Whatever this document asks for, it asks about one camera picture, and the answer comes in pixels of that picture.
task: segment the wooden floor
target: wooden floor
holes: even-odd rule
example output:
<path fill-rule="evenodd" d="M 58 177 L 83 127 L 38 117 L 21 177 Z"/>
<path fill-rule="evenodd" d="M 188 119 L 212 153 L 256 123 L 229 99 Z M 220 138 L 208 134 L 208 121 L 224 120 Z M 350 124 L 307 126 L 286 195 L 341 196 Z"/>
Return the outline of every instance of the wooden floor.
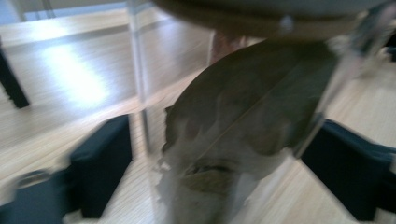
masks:
<path fill-rule="evenodd" d="M 66 166 L 65 155 L 100 122 L 131 114 L 136 159 L 99 222 L 152 223 L 141 127 L 133 125 L 140 120 L 136 112 L 142 107 L 134 87 L 128 24 L 126 11 L 116 10 L 0 26 L 5 52 L 32 102 L 30 107 L 17 110 L 4 94 L 0 94 L 0 204 L 11 200 L 10 192 L 16 177 L 40 168 Z M 161 24 L 165 24 L 167 32 L 172 25 L 175 30 L 180 29 L 180 24 L 172 24 L 164 17 L 159 23 L 148 20 L 147 32 L 154 32 L 150 27 Z M 39 32 L 49 28 L 57 32 L 47 35 Z M 192 32 L 194 35 L 188 35 L 188 38 L 198 34 L 197 38 L 206 41 L 210 37 L 210 33 L 201 30 Z M 194 46 L 202 48 L 197 52 L 206 53 L 205 43 Z M 178 59 L 171 63 L 183 64 L 183 60 L 191 60 Z M 196 63 L 192 70 L 198 71 L 201 66 Z M 180 69 L 171 78 L 172 82 L 167 83 L 166 89 L 159 89 L 158 84 L 152 86 L 151 91 L 161 96 L 173 89 L 184 88 L 196 76 L 180 76 L 182 73 Z M 331 104 L 328 116 L 377 143 L 396 147 L 394 111 L 396 63 L 388 63 L 387 56 L 380 54 L 362 69 L 359 77 L 346 85 Z M 303 164 L 295 161 L 257 223 L 342 224 L 357 221 Z"/>

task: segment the clear plastic container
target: clear plastic container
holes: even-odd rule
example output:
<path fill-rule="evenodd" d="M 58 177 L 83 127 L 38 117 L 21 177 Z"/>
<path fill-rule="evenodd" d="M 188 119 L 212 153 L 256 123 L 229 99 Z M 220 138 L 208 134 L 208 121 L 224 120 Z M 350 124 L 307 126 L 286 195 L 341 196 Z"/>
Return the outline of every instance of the clear plastic container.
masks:
<path fill-rule="evenodd" d="M 366 40 L 346 34 L 381 1 L 265 19 L 156 2 L 172 15 L 128 2 L 156 220 L 257 223 L 326 105 L 359 73 L 361 43 L 350 40 Z"/>

